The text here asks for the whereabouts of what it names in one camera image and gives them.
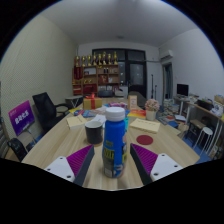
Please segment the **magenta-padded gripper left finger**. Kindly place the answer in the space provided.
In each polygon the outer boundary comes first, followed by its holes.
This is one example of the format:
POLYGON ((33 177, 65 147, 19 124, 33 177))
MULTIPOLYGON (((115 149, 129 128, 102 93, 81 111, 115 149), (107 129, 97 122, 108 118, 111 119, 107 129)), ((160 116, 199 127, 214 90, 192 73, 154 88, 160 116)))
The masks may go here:
POLYGON ((82 186, 94 154, 94 146, 89 145, 68 157, 59 156, 45 171, 82 186))

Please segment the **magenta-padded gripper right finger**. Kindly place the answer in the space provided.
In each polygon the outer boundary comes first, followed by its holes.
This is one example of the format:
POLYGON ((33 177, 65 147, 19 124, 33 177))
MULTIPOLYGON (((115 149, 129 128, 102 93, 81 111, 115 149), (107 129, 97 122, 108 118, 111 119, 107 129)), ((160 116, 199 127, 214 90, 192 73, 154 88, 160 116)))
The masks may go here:
POLYGON ((167 154, 155 154, 134 143, 130 144, 130 153, 144 185, 182 169, 182 166, 167 154))

